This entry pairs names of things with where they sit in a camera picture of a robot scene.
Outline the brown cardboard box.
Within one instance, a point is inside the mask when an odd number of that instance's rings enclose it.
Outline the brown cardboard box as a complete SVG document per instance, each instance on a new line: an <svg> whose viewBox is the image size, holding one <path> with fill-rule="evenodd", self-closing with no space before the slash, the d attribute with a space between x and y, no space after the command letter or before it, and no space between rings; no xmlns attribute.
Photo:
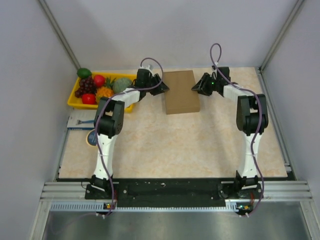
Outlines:
<svg viewBox="0 0 320 240"><path fill-rule="evenodd" d="M169 71L164 73L164 83L169 90L164 93L167 115L197 113L200 99L196 91L195 76L192 70Z"/></svg>

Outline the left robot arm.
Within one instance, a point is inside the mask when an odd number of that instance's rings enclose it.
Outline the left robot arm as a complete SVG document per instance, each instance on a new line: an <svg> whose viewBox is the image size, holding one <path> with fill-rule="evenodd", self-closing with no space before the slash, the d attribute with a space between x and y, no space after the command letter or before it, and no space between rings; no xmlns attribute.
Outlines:
<svg viewBox="0 0 320 240"><path fill-rule="evenodd" d="M153 96L169 90L152 66L140 67L136 79L120 93L102 97L94 119L94 134L97 145L96 167L91 177L91 186L102 198L109 198L114 191L112 161L118 135L124 125L125 108L141 101L147 93Z"/></svg>

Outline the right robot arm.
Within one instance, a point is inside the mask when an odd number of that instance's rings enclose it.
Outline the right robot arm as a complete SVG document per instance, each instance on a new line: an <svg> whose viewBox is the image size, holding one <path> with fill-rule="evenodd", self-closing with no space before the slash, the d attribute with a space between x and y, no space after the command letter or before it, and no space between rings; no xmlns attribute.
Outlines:
<svg viewBox="0 0 320 240"><path fill-rule="evenodd" d="M250 193L260 191L259 176L262 172L257 158L262 135L269 125L266 96L231 82L228 67L213 66L212 73L204 73L191 90L204 96L216 92L236 103L236 127L243 133L244 139L242 162L233 184L219 186L220 196L224 199L232 195L245 198Z"/></svg>

